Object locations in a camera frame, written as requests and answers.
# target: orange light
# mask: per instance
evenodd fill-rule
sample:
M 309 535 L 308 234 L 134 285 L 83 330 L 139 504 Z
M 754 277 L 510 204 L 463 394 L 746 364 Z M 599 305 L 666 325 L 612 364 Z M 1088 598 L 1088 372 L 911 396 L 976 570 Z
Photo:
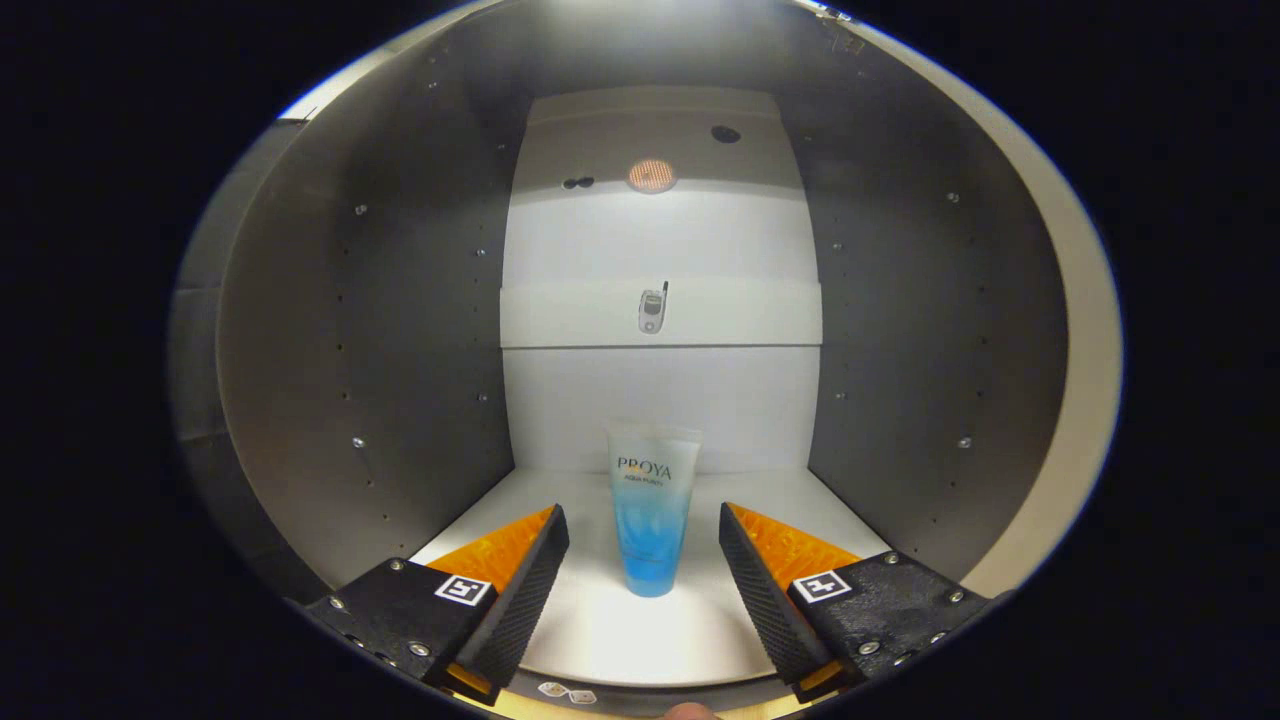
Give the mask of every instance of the orange light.
M 645 195 L 664 192 L 676 184 L 676 170 L 666 160 L 640 160 L 627 173 L 627 184 Z

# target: small sticker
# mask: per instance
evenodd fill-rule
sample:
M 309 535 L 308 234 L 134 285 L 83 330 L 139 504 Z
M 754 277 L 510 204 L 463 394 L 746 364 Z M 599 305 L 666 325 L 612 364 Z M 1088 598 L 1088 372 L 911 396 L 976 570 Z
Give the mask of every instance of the small sticker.
M 840 579 L 833 570 L 826 573 L 819 573 L 817 575 L 810 575 L 808 578 L 800 578 L 795 582 L 795 587 L 800 591 L 810 605 L 820 600 L 827 600 L 828 597 L 836 597 L 849 592 L 849 584 Z
M 461 602 L 462 605 L 476 606 L 480 603 L 484 593 L 489 592 L 489 585 L 490 583 L 484 580 L 472 580 L 462 575 L 449 575 L 449 579 L 444 580 L 444 584 L 435 591 L 435 594 L 436 597 Z
M 559 683 L 543 683 L 538 685 L 538 691 L 548 697 L 561 697 L 568 692 L 568 688 Z

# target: white shelf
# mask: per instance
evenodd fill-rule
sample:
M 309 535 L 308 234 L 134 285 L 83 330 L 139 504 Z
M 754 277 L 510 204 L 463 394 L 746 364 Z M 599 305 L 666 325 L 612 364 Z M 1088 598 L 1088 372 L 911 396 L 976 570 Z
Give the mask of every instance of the white shelf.
M 413 555 L 426 564 L 553 502 L 570 548 L 521 666 L 571 680 L 689 687 L 772 674 L 718 542 L 730 501 L 867 557 L 888 550 L 806 469 L 699 475 L 676 587 L 659 598 L 623 585 L 607 474 L 516 469 Z

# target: black dot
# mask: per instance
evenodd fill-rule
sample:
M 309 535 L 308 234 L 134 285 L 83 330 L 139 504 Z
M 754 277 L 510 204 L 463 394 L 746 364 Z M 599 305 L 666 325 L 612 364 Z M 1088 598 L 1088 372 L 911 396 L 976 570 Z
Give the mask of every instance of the black dot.
M 742 133 L 737 132 L 736 129 L 728 126 L 716 126 L 712 128 L 712 137 L 714 137 L 719 142 L 732 145 L 739 140 L 742 140 Z

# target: mobile phone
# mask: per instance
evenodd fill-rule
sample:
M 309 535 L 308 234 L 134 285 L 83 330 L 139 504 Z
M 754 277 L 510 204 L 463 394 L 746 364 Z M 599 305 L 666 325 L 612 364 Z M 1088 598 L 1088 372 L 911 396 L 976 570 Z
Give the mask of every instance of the mobile phone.
M 662 329 L 662 320 L 667 316 L 667 282 L 662 283 L 662 292 L 646 290 L 640 293 L 639 311 L 640 332 L 645 334 L 658 334 Z

